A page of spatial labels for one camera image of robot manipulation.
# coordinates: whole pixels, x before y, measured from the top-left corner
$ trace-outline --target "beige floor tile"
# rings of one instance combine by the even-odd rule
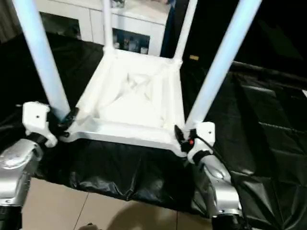
[[[88,193],[32,179],[23,230],[73,230]]]
[[[178,230],[211,230],[208,219],[197,215],[178,212]]]
[[[75,229],[93,223],[102,230],[176,230],[176,219],[166,208],[89,194]]]

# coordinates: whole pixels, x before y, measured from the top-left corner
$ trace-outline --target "white tube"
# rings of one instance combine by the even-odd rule
[[[13,0],[13,3],[50,106],[63,119],[70,108],[34,0]]]
[[[185,130],[202,122],[236,57],[262,0],[240,0],[206,79],[186,122]]]
[[[193,22],[197,2],[198,0],[189,0],[186,16],[184,17],[184,21],[180,32],[180,37],[174,55],[174,59],[176,60],[182,61],[183,53],[186,48],[188,36]]]
[[[103,0],[105,49],[113,49],[113,30],[111,22],[111,2]]]

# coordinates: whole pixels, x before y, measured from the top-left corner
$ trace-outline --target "silver robotic arm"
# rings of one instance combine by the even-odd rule
[[[181,150],[190,163],[197,165],[195,186],[204,200],[212,219],[213,230],[249,230],[240,198],[222,158],[213,148],[215,125],[200,122],[189,131],[188,138],[175,126]]]
[[[48,105],[28,102],[23,105],[26,137],[0,155],[0,230],[21,229],[21,211],[30,187],[31,176],[44,150],[54,147],[57,138],[49,130]]]

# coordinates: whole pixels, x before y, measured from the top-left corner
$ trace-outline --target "wire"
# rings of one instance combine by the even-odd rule
[[[17,129],[17,128],[22,128],[23,125],[22,124],[10,124],[10,125],[3,125],[0,126],[0,132],[4,132],[4,131],[8,131],[10,129]]]

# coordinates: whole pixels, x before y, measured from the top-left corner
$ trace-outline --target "black plastic sheet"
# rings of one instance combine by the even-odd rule
[[[74,107],[103,55],[102,47],[58,35],[48,38]],[[16,104],[46,102],[22,36],[0,46],[0,74],[0,121],[17,111],[10,122],[20,122]],[[186,117],[205,75],[206,70],[193,62],[182,67]],[[253,227],[307,226],[307,99],[296,88],[285,79],[279,84],[276,77],[271,81],[263,73],[244,76],[235,68],[206,117],[216,124],[215,147],[232,173]],[[0,149],[23,135],[22,128],[0,132]],[[206,217],[194,173],[192,165],[170,151],[80,139],[50,149],[36,177]]]

